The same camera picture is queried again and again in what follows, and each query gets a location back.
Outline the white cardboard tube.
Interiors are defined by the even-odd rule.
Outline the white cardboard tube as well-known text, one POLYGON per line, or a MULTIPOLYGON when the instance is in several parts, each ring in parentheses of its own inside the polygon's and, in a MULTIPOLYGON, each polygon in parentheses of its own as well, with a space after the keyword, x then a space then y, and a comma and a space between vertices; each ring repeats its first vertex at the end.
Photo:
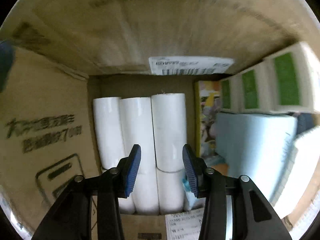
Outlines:
POLYGON ((151 97, 156 165, 163 172, 184 168, 182 149, 187 143, 185 94, 157 94, 151 97))
POLYGON ((140 147, 125 154, 120 122, 120 98, 93 100, 94 126, 98 150, 105 172, 100 176, 98 204, 115 215, 135 213, 132 193, 139 168, 140 147))
POLYGON ((139 215, 158 215, 159 200, 156 175, 156 156, 150 98, 120 100, 121 129, 126 153, 134 144, 141 148, 141 161, 132 192, 139 215))

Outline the white spiral notebook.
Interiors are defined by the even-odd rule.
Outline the white spiral notebook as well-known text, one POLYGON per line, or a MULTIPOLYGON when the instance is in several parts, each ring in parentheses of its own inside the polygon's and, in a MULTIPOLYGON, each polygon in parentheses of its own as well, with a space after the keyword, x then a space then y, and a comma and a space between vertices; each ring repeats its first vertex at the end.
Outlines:
POLYGON ((281 183, 271 202, 278 213, 290 213, 306 191, 319 160, 318 146, 319 126, 295 139, 281 183))

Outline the light blue notebook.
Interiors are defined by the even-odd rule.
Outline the light blue notebook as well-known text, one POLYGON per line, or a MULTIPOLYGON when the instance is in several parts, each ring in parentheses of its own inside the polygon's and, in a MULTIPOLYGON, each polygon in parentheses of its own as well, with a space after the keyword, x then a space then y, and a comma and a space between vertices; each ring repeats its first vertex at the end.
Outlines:
POLYGON ((296 136, 297 118, 219 113, 215 124, 216 152, 228 164, 228 176, 249 176, 271 200, 296 136))

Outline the brown cardboard box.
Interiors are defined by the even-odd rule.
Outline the brown cardboard box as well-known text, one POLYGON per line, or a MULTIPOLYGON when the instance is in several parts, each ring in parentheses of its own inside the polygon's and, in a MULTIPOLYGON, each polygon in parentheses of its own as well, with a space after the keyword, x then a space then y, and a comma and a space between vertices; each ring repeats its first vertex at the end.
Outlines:
MULTIPOLYGON (((12 233, 33 239, 76 176, 105 172, 93 100, 185 94, 186 144, 196 155, 195 82, 221 83, 297 42, 319 58, 319 19, 306 0, 18 0, 1 41, 15 48, 1 92, 1 209, 12 233), (225 57, 234 64, 222 74, 152 75, 149 58, 158 56, 225 57)), ((231 112, 221 103, 219 113, 231 112)), ((285 170, 295 139, 319 126, 319 113, 276 115, 297 118, 285 170)), ((191 192, 186 171, 183 186, 182 212, 120 214, 124 239, 199 239, 206 200, 191 192)), ((296 207, 275 212, 291 239, 312 228, 319 160, 296 207)))

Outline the white tube in box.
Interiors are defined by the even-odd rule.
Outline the white tube in box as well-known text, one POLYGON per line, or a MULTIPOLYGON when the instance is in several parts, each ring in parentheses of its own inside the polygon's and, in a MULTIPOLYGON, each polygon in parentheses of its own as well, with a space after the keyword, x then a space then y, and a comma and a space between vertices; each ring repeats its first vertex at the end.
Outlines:
POLYGON ((185 195, 183 186, 185 170, 163 172, 157 169, 156 172, 160 214, 182 212, 185 195))

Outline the colourful picture book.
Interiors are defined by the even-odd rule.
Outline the colourful picture book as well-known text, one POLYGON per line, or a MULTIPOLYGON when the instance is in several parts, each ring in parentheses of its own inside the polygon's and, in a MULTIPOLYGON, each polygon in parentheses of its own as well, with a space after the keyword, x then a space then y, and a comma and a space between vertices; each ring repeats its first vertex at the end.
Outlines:
POLYGON ((228 173, 224 157, 216 153, 216 116, 221 110, 220 83, 197 81, 195 88, 196 155, 221 174, 228 173))

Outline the green white small carton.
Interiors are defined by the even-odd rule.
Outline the green white small carton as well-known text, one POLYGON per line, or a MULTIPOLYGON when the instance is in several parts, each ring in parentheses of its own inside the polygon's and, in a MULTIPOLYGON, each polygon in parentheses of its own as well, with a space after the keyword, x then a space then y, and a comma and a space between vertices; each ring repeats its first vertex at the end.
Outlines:
POLYGON ((297 42, 221 80, 222 110, 231 113, 319 113, 319 58, 297 42))

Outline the white shipping label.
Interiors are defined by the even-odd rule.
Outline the white shipping label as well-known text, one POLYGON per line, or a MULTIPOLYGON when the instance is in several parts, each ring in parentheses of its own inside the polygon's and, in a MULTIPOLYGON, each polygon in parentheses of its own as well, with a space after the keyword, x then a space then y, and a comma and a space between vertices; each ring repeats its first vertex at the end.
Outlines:
POLYGON ((208 56, 158 56, 150 57, 152 75, 211 75, 222 74, 234 60, 208 56))

